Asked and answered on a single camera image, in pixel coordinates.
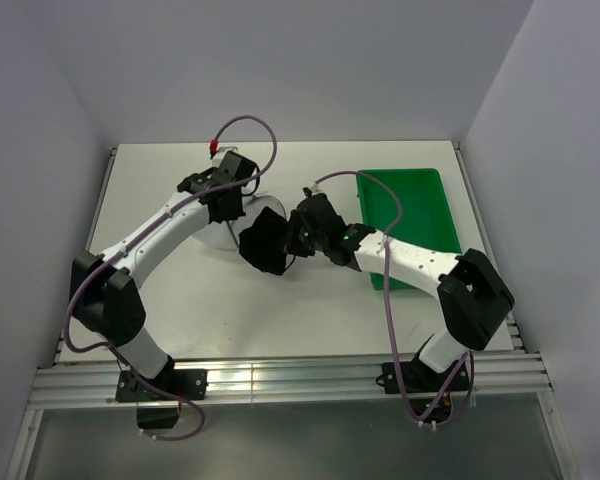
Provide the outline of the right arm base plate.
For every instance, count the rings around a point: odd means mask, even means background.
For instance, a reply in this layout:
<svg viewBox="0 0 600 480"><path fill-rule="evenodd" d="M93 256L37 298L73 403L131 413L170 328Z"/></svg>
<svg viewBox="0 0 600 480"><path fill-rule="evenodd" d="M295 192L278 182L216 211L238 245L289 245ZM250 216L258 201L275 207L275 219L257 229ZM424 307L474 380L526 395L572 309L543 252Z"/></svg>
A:
<svg viewBox="0 0 600 480"><path fill-rule="evenodd" d="M400 366L403 383L408 394L437 393L453 370L453 367L450 366L443 373L436 373L419 359L401 362ZM462 364L446 390L451 392L465 391L469 387L469 380L470 375L467 367ZM385 394L400 393L395 366L392 362L381 364L381 373L376 377L375 383L384 389Z"/></svg>

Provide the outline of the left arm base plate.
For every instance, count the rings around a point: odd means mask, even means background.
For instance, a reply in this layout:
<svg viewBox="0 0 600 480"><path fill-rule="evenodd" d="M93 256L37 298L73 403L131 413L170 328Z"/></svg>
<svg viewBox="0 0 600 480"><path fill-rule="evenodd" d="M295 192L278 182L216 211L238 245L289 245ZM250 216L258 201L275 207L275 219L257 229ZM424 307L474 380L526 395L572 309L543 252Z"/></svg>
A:
<svg viewBox="0 0 600 480"><path fill-rule="evenodd" d="M119 375L115 401L118 403L146 403L171 400L177 396L186 400L203 400L206 395L205 369L175 369L158 379L148 380L153 389L142 384L130 371Z"/></svg>

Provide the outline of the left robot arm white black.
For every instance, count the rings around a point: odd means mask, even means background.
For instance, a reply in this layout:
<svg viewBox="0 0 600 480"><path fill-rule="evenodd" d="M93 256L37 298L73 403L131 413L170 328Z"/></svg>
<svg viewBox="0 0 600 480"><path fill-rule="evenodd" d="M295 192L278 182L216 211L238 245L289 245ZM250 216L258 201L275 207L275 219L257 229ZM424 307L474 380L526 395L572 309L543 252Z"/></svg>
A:
<svg viewBox="0 0 600 480"><path fill-rule="evenodd" d="M187 238L212 223L244 216L242 188L257 182L257 164L234 152L185 177L165 205L132 234L99 254L78 255L71 267L67 318L97 334L101 346L138 374L152 399L180 394L175 363L145 326L139 290Z"/></svg>

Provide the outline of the white mesh laundry bag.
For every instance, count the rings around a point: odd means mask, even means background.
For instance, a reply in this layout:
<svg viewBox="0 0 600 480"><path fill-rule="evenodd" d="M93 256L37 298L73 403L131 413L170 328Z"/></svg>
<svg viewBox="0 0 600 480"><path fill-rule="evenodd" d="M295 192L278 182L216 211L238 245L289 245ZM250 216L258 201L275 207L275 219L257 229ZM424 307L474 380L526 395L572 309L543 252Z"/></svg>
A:
<svg viewBox="0 0 600 480"><path fill-rule="evenodd" d="M268 193L248 195L243 198L244 216L223 223L213 222L194 233L192 238L209 248L237 251L239 248L239 234L251 227L266 207L283 218L287 218L284 205L277 197Z"/></svg>

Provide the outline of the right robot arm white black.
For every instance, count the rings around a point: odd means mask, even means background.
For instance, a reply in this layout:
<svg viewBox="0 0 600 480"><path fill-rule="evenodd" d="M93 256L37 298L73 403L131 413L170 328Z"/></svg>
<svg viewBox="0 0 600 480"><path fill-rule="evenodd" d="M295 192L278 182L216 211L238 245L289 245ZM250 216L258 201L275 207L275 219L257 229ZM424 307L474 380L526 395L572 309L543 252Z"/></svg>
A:
<svg viewBox="0 0 600 480"><path fill-rule="evenodd" d="M304 258L320 252L335 265L381 274L439 301L443 326L401 365L409 393L447 389L453 368L464 363L465 354L485 350L515 304L483 252L437 252L368 225L347 224L323 193L305 198L292 210L282 246Z"/></svg>

